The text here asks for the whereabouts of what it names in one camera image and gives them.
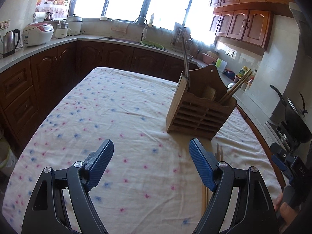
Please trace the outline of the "person's right hand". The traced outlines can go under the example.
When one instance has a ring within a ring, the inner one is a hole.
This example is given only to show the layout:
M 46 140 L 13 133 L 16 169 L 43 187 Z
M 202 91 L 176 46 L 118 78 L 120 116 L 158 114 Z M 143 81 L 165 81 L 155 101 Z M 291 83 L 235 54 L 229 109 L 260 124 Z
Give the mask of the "person's right hand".
M 289 226 L 294 221 L 298 213 L 293 208 L 291 208 L 287 204 L 287 202 L 282 202 L 283 197 L 284 197 L 283 193 L 280 193 L 277 196 L 273 205 L 274 205 L 275 211 L 280 212 L 280 215 L 285 221 L 285 225 Z

